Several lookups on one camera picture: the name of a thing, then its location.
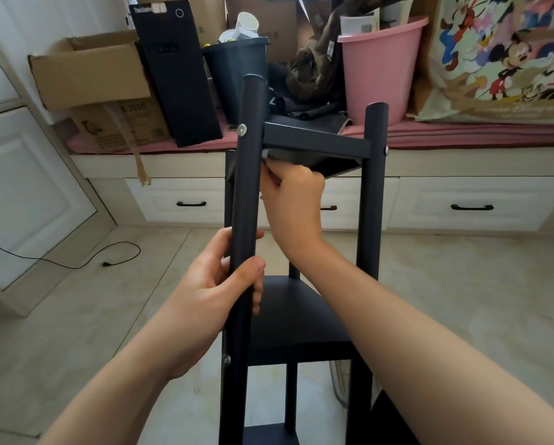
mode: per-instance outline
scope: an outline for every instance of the black metal rack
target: black metal rack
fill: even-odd
[[[361,198],[357,238],[359,268],[378,278],[388,105],[366,109],[364,139],[312,132],[265,121],[267,83],[243,79],[236,151],[226,153],[225,225],[232,226],[230,273],[255,254],[263,149],[319,153],[313,170],[325,176],[357,168]],[[351,359],[346,444],[365,441],[372,374],[324,299],[289,265],[288,276],[266,276],[261,314],[252,319],[252,288],[237,300],[223,331],[220,445],[299,444],[295,433],[299,362]],[[285,421],[244,428],[249,366],[287,364]]]

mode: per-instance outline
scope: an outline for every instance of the screw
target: screw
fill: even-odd
[[[248,128],[243,123],[241,125],[238,125],[238,129],[236,129],[236,133],[239,137],[242,137],[244,134],[246,134],[246,131],[248,131]]]

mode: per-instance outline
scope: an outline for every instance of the tile floor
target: tile floor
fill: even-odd
[[[113,247],[74,270],[27,319],[0,317],[0,445],[31,445],[80,388],[145,324],[214,230],[119,227]],[[345,256],[356,234],[327,233]],[[258,242],[267,274],[287,261],[270,233]],[[400,296],[440,321],[524,381],[554,406],[554,242],[540,239],[385,235],[380,276]],[[217,340],[205,357],[162,393],[141,445],[216,443]],[[285,368],[251,368],[246,425],[281,422]],[[346,412],[325,362],[302,364],[298,435],[303,444],[342,444]]]

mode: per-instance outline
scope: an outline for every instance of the pink trash bin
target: pink trash bin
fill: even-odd
[[[378,101],[388,104],[388,124],[400,122],[407,111],[421,30],[427,17],[380,31],[339,36],[343,44],[347,115],[365,125],[365,108]]]

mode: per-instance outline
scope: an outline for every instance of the packing tape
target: packing tape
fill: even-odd
[[[134,155],[134,161],[137,165],[137,178],[141,182],[142,186],[151,186],[151,178],[147,175],[145,171],[145,166],[141,155],[139,154],[139,149],[137,148],[137,140],[135,139],[129,123],[125,119],[120,106],[118,103],[104,103],[104,110],[108,112],[108,115],[114,120],[118,130],[122,134],[123,139],[125,140],[127,147],[130,149],[131,153]]]

